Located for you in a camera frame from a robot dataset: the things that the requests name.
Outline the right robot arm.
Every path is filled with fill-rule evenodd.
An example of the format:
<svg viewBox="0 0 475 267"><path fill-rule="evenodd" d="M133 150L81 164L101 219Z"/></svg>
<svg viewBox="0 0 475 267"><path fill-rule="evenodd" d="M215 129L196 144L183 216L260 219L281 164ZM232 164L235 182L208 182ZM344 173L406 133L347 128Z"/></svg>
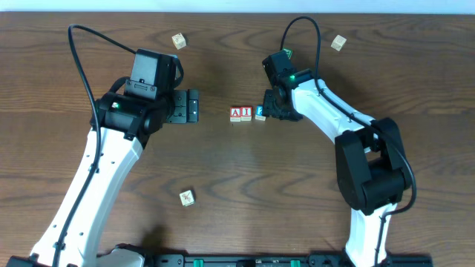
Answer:
<svg viewBox="0 0 475 267"><path fill-rule="evenodd" d="M358 112L336 96L310 69L299 71L285 51L263 62L271 88L263 115L311 120L334 144L339 191L351 208L350 236L344 252L353 266L388 266L385 249L389 221L406 212L403 193L416 196L413 171L397 124Z"/></svg>

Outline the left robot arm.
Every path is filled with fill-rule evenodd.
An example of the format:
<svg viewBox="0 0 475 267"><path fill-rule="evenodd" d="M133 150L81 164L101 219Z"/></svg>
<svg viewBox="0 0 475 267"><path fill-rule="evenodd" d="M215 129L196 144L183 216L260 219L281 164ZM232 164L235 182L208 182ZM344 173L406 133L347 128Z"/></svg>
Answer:
<svg viewBox="0 0 475 267"><path fill-rule="evenodd" d="M119 244L99 255L99 241L119 190L150 135L165 123L198 121L197 90L181 90L183 67L175 55L139 49L131 76L97 99L91 130L73 182L52 223L28 257L9 266L152 266L154 258Z"/></svg>

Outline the red letter I block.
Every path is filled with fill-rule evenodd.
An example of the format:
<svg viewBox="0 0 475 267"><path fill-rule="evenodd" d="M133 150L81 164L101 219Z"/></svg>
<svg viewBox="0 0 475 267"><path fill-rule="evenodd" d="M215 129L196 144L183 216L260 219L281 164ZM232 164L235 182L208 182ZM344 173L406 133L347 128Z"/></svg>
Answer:
<svg viewBox="0 0 475 267"><path fill-rule="evenodd" d="M252 107L244 106L240 108L240 120L242 122L248 122L252 120Z"/></svg>

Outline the red letter A block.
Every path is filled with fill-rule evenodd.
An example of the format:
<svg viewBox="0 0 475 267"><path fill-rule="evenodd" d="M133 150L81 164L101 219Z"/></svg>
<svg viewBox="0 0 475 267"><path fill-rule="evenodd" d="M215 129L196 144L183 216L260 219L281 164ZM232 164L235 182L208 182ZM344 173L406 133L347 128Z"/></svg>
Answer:
<svg viewBox="0 0 475 267"><path fill-rule="evenodd" d="M231 122L240 122L241 121L240 108L239 107L231 107L229 117L230 117Z"/></svg>

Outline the blue number 2 block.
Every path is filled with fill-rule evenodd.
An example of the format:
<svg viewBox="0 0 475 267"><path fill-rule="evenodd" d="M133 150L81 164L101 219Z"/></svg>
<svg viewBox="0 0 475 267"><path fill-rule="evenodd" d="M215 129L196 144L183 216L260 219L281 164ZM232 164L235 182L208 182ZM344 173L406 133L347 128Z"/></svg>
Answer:
<svg viewBox="0 0 475 267"><path fill-rule="evenodd" d="M263 106L257 105L255 109L255 119L259 121L265 121L266 117L263 115Z"/></svg>

